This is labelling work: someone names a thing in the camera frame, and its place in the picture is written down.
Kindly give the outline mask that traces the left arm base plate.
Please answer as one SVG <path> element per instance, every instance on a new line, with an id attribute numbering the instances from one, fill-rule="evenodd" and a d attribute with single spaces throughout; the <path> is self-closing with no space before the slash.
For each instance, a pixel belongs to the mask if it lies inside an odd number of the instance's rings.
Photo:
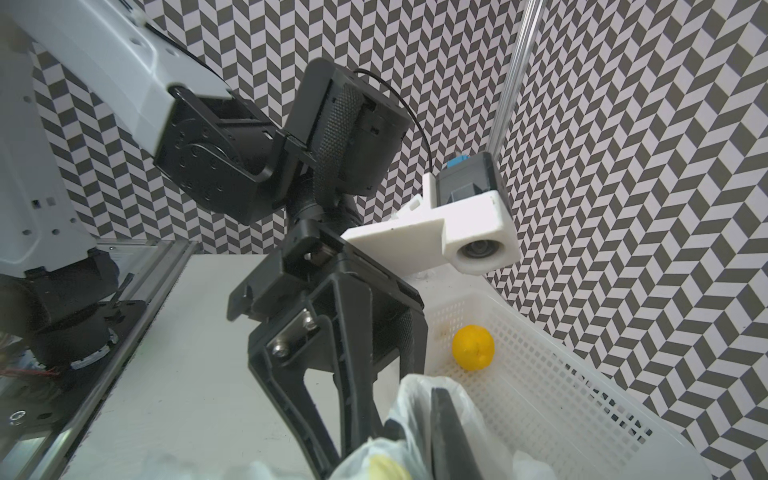
<path id="1" fill-rule="evenodd" d="M 1 439 L 58 430 L 104 384 L 143 321 L 147 303 L 103 301 L 83 323 L 1 349 Z"/>

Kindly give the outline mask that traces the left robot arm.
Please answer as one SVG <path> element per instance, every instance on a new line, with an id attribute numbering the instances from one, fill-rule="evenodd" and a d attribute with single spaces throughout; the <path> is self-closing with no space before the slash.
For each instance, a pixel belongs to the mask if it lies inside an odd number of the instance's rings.
<path id="1" fill-rule="evenodd" d="M 283 244 L 233 292 L 229 319 L 260 321 L 248 365 L 317 478 L 382 434 L 374 380 L 425 365 L 416 290 L 344 240 L 361 220 L 412 110 L 360 69 L 312 60 L 286 124 L 149 24 L 131 1 L 1 5 L 1 329 L 37 369 L 1 373 L 2 434 L 42 431 L 45 470 L 68 449 L 143 328 L 148 307 L 85 230 L 38 118 L 28 46 L 66 65 L 200 207 L 249 225 L 285 211 Z"/>

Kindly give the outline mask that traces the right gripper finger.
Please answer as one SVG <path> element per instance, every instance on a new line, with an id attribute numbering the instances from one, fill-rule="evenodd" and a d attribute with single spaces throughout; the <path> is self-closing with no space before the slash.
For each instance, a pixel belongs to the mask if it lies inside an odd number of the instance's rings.
<path id="1" fill-rule="evenodd" d="M 447 389 L 433 388 L 430 396 L 431 464 L 438 480 L 481 479 L 453 400 Z"/>

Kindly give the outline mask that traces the lemon print plastic bag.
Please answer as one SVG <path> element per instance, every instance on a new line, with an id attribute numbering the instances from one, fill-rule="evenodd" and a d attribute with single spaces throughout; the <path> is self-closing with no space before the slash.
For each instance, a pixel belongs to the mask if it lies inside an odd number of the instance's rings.
<path id="1" fill-rule="evenodd" d="M 481 479 L 555 479 L 554 468 L 492 433 L 466 389 L 444 376 L 409 374 L 400 381 L 383 437 L 370 438 L 332 471 L 332 479 L 434 479 L 430 434 L 431 391 L 450 393 Z"/>

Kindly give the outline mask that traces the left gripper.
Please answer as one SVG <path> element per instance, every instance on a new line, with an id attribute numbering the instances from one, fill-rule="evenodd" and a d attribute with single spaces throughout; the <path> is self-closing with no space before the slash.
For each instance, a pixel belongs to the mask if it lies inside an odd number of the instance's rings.
<path id="1" fill-rule="evenodd" d="M 229 294 L 226 317 L 258 322 L 248 366 L 317 479 L 382 431 L 376 373 L 423 374 L 424 302 L 327 226 L 302 220 Z"/>

